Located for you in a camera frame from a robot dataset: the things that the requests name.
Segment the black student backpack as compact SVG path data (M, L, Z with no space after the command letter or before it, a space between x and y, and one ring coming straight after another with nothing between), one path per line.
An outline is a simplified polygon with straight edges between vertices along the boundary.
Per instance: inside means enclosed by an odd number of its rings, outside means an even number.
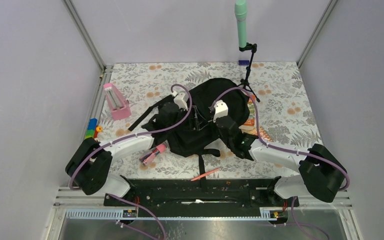
M236 88L236 84L227 78L211 78L189 92L192 99L191 113L187 119L166 135L165 142L168 142L170 151L182 157L192 155L213 155L220 156L220 151L214 148L206 148L207 145L219 139L219 131L213 122L214 113L210 110L211 105L217 97L221 97L228 106L230 116L238 126L243 125L249 116L248 100L250 99L243 91ZM133 131L154 108L158 109L168 102L174 102L172 95L148 107L148 109L129 127ZM156 115L141 127L151 131L151 121Z

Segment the orange snack packet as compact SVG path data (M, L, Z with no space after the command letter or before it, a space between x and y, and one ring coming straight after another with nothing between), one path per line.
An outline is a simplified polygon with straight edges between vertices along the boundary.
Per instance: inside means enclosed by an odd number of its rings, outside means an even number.
M260 136L265 140L265 141L269 141L269 142L273 142L272 138L269 136L269 134L260 126L259 128L254 128L254 129L250 129L250 130L245 130L244 131L245 133L247 134L251 134L251 135L255 135L257 136L258 133L260 134Z

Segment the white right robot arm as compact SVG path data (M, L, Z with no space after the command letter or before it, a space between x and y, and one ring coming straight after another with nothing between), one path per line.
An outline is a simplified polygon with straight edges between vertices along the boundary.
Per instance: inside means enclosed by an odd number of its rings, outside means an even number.
M297 147L266 142L259 135L242 132L230 116L217 118L215 126L219 138L238 158L278 164L297 173L272 180L266 198L273 206L279 206L291 197L305 195L331 203L339 191L350 185L346 169L321 144L302 151Z

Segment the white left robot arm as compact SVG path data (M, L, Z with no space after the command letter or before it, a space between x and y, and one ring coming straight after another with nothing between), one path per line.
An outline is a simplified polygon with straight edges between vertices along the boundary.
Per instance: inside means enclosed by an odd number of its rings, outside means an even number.
M142 130L115 140L99 142L86 138L65 167L70 190L90 196L104 193L115 196L124 206L132 204L135 192L122 176L110 174L113 160L151 150L166 141L166 135L186 120L190 111L168 102L150 122L151 131Z

